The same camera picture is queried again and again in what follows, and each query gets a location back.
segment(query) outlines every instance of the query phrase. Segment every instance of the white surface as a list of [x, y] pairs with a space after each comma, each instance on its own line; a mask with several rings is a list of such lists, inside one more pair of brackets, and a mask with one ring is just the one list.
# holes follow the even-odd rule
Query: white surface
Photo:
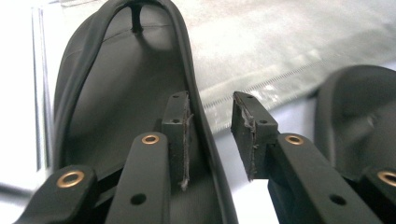
[[[27, 1], [0, 7], [0, 185], [35, 188], [35, 85], [31, 11]], [[0, 223], [20, 214], [24, 201], [0, 193]]]

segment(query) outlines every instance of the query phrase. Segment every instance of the gray fabric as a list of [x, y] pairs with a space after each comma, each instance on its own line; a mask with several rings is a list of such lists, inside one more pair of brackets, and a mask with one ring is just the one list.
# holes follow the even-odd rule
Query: gray fabric
[[230, 127], [234, 91], [271, 109], [312, 92], [341, 67], [396, 58], [394, 1], [174, 2], [214, 133]]

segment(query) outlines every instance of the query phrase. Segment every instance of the brass grommet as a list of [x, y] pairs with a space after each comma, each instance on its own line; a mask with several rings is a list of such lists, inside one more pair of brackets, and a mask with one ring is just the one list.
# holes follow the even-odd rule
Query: brass grommet
[[382, 181], [384, 181], [385, 183], [396, 187], [396, 174], [393, 172], [389, 172], [389, 171], [380, 171], [378, 172], [378, 177], [379, 179], [381, 179]]
[[[66, 178], [69, 177], [70, 175], [76, 175], [77, 178], [70, 181], [65, 181]], [[84, 173], [82, 173], [81, 171], [69, 171], [66, 174], [59, 177], [58, 181], [56, 182], [56, 185], [58, 185], [58, 187], [61, 189], [67, 189], [77, 185], [83, 179], [84, 179]]]
[[154, 134], [147, 135], [142, 139], [142, 142], [147, 145], [156, 144], [158, 141], [160, 141], [160, 137]]
[[296, 146], [302, 145], [304, 143], [304, 139], [297, 135], [288, 135], [285, 137], [285, 140]]

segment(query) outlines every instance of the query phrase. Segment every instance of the black rubber boot liner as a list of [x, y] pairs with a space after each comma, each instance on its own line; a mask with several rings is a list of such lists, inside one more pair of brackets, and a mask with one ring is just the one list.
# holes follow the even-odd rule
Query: black rubber boot liner
[[161, 131], [167, 101], [180, 91], [189, 93], [193, 114], [190, 182], [186, 191], [172, 189], [171, 223], [236, 223], [187, 29], [167, 0], [108, 1], [71, 37], [55, 93], [54, 169], [84, 164], [105, 179], [122, 167], [135, 137]]
[[348, 67], [320, 88], [315, 143], [356, 183], [366, 168], [396, 168], [396, 72]]

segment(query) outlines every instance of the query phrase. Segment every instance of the small hole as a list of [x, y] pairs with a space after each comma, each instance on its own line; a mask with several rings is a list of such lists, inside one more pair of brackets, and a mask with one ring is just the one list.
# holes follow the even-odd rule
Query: small hole
[[131, 198], [131, 204], [140, 205], [146, 201], [145, 194], [136, 194]]
[[396, 176], [394, 176], [394, 175], [385, 175], [385, 178], [386, 178], [389, 182], [396, 183]]
[[378, 172], [378, 177], [385, 183], [396, 187], [396, 174], [390, 171], [380, 171]]
[[146, 141], [154, 142], [155, 141], [155, 137], [148, 137], [148, 138], [146, 138]]
[[332, 200], [333, 203], [336, 203], [338, 205], [346, 205], [347, 204], [347, 201], [343, 197], [338, 196], [336, 194], [330, 195], [330, 200]]
[[73, 181], [76, 181], [77, 179], [78, 179], [78, 175], [76, 175], [76, 174], [68, 175], [67, 177], [64, 178], [64, 183], [68, 184]]
[[160, 138], [157, 135], [147, 135], [142, 139], [142, 142], [144, 144], [156, 144], [158, 141], [160, 141]]
[[286, 136], [286, 141], [288, 141], [291, 144], [294, 144], [296, 146], [302, 145], [304, 143], [303, 138], [295, 135], [288, 135]]
[[296, 138], [296, 137], [290, 137], [289, 140], [293, 143], [299, 143], [300, 139]]

